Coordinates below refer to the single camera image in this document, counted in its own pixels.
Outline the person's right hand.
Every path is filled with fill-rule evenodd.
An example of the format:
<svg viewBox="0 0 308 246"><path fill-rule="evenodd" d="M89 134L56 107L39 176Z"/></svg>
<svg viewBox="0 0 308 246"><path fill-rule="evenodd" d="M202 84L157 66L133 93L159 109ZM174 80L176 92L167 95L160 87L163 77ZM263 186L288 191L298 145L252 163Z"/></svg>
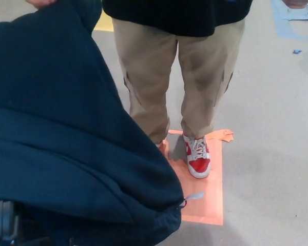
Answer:
<svg viewBox="0 0 308 246"><path fill-rule="evenodd" d="M27 3L30 3L36 8L40 8L46 5L50 5L55 2L55 0L26 0Z"/></svg>

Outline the person's left hand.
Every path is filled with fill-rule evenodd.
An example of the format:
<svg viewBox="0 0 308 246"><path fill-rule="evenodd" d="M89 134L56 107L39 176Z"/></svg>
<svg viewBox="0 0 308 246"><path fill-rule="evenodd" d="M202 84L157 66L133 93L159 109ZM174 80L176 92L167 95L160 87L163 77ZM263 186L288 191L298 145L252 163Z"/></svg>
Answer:
<svg viewBox="0 0 308 246"><path fill-rule="evenodd" d="M308 0L283 0L283 2L291 9L303 9L308 5Z"/></svg>

